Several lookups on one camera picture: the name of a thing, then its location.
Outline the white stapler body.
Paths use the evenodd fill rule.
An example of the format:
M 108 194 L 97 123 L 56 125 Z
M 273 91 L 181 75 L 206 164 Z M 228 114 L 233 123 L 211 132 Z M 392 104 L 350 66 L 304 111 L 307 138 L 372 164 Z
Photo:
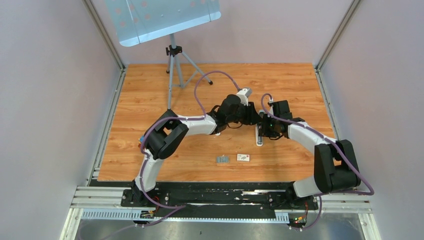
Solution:
M 258 147 L 261 147 L 261 146 L 263 146 L 263 137 L 260 136 L 259 130 L 260 130 L 260 125 L 256 124 L 256 126 L 255 126 L 255 143 Z

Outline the white staple box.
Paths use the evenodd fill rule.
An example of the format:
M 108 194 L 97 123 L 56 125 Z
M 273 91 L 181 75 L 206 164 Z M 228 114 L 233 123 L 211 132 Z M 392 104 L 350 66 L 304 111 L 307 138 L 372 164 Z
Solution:
M 236 160 L 239 162 L 249 162 L 250 161 L 250 155 L 249 154 L 237 154 Z

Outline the grey staple strips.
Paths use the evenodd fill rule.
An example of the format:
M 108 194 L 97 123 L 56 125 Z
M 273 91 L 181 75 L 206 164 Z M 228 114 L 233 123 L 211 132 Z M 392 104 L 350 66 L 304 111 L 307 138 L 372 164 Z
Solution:
M 228 156 L 218 156 L 216 158 L 217 164 L 226 164 L 230 162 L 230 158 Z

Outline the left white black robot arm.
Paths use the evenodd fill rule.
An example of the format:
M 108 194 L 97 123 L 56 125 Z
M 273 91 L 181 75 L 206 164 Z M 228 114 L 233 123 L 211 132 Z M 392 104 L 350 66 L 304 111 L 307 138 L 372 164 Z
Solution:
M 252 101 L 229 94 L 220 105 L 200 116 L 183 116 L 168 109 L 144 133 L 139 145 L 143 161 L 138 175 L 131 183 L 135 202 L 149 206 L 153 201 L 159 171 L 165 159 L 171 157 L 185 137 L 216 135 L 229 124 L 254 126 L 262 121 Z

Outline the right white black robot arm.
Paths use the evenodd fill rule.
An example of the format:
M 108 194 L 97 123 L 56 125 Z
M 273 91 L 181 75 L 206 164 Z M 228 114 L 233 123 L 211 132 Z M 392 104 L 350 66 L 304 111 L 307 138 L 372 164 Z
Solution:
M 294 181 L 285 195 L 290 208 L 301 207 L 306 197 L 340 192 L 361 184 L 356 160 L 345 162 L 347 157 L 355 156 L 350 141 L 328 137 L 311 128 L 302 118 L 294 118 L 286 100 L 270 100 L 268 106 L 269 111 L 262 114 L 258 135 L 273 140 L 286 138 L 295 141 L 313 154 L 313 175 Z

